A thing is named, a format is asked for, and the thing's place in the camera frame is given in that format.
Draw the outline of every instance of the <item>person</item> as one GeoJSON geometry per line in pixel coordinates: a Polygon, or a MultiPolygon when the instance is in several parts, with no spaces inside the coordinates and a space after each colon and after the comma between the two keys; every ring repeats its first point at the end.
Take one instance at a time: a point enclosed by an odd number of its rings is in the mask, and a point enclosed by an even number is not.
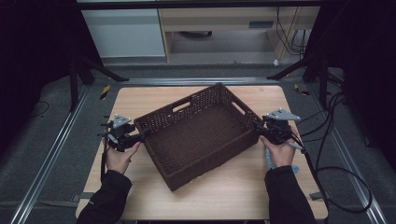
{"type": "MultiPolygon", "coordinates": [[[[276,167],[269,170],[264,178],[269,197],[271,224],[317,223],[291,169],[296,149],[288,143],[273,145],[262,135],[260,140],[270,150],[276,167]]],[[[140,143],[136,143],[124,153],[114,148],[109,149],[106,160],[107,172],[102,187],[93,194],[90,202],[81,211],[77,224],[115,223],[120,219],[132,186],[131,181],[123,174],[139,146],[140,143]]]]}

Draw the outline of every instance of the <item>blue object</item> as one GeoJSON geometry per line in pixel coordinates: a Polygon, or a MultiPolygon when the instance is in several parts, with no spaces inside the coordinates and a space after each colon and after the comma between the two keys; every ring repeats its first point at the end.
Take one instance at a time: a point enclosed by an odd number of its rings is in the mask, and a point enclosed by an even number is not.
{"type": "MultiPolygon", "coordinates": [[[[274,166],[274,163],[271,159],[271,153],[268,148],[265,149],[265,157],[267,158],[268,169],[275,169],[276,167],[274,166]]],[[[300,168],[296,165],[292,165],[291,169],[295,174],[297,174],[300,171],[300,168]]]]}

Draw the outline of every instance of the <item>black jacket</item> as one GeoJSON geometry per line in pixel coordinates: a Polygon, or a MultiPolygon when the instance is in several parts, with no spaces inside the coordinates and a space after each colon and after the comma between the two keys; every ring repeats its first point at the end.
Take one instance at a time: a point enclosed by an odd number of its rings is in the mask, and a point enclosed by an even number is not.
{"type": "MultiPolygon", "coordinates": [[[[291,166],[268,171],[265,185],[270,199],[271,224],[317,223],[291,166]]],[[[117,222],[122,215],[131,186],[128,177],[115,171],[107,171],[102,187],[93,194],[90,202],[81,211],[77,224],[117,222]]]]}

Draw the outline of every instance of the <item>gray carpet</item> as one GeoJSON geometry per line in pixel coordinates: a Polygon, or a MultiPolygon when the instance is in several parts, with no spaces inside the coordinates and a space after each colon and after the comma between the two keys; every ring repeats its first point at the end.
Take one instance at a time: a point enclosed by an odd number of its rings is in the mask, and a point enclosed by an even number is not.
{"type": "MultiPolygon", "coordinates": [[[[282,70],[266,65],[191,65],[191,66],[131,66],[110,67],[112,71],[124,77],[262,77],[271,76],[282,70]]],[[[279,83],[286,94],[291,112],[300,117],[308,118],[319,111],[313,96],[302,95],[293,88],[298,83],[301,89],[307,89],[302,82],[299,70],[291,77],[285,77],[279,83]]],[[[112,109],[118,90],[122,87],[113,80],[95,73],[96,81],[90,87],[87,100],[78,115],[72,131],[68,135],[62,151],[41,190],[39,201],[70,201],[73,194],[81,193],[92,161],[98,148],[103,130],[101,123],[112,109]],[[105,100],[100,100],[103,87],[112,84],[105,100]]],[[[338,87],[329,84],[332,94],[339,91],[338,87]]],[[[60,131],[70,106],[68,78],[50,83],[42,91],[41,101],[37,104],[34,115],[44,112],[38,117],[31,117],[21,133],[14,139],[8,149],[8,155],[1,159],[0,168],[0,202],[18,202],[34,181],[41,164],[46,158],[57,133],[60,131]]],[[[300,133],[306,133],[322,122],[321,116],[298,126],[300,133]]],[[[340,104],[335,112],[335,127],[342,135],[353,159],[359,165],[367,184],[381,206],[389,223],[396,223],[394,208],[396,206],[396,174],[390,169],[380,150],[364,145],[364,136],[360,131],[348,105],[340,104]]],[[[304,140],[321,137],[324,129],[307,136],[304,140]]],[[[319,141],[306,143],[308,151],[315,162],[318,155],[319,141]]],[[[340,156],[332,141],[328,139],[320,158],[320,166],[343,166],[340,156]]],[[[326,171],[319,179],[335,202],[351,208],[361,208],[349,176],[339,172],[326,171]]],[[[0,208],[0,223],[8,223],[15,212],[16,205],[0,208]]],[[[74,223],[75,208],[36,206],[33,208],[26,223],[74,223]]],[[[353,215],[346,213],[330,204],[330,223],[371,223],[366,214],[353,215]]]]}

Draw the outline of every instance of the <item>basket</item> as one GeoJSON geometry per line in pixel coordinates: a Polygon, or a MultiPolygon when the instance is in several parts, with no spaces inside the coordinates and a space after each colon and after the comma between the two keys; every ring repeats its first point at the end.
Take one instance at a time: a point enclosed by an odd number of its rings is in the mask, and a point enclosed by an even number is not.
{"type": "Polygon", "coordinates": [[[218,83],[137,118],[134,124],[139,132],[151,129],[144,144],[174,191],[256,144],[254,119],[262,122],[218,83]]]}

